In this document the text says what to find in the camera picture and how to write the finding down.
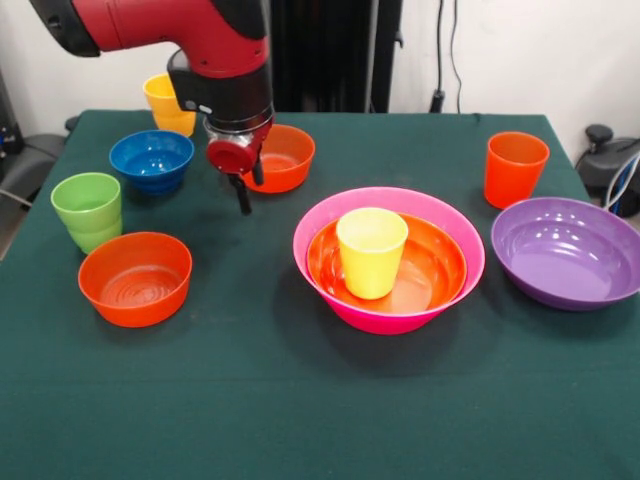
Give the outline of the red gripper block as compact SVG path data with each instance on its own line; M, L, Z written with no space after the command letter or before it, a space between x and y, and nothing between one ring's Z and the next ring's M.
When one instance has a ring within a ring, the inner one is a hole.
M252 207L246 183L240 175L252 171L253 182L257 186L264 184L260 150L271 127L271 124L264 124L255 130L231 132L206 125L207 158L217 170L229 174L229 183L235 189L243 215L250 215Z

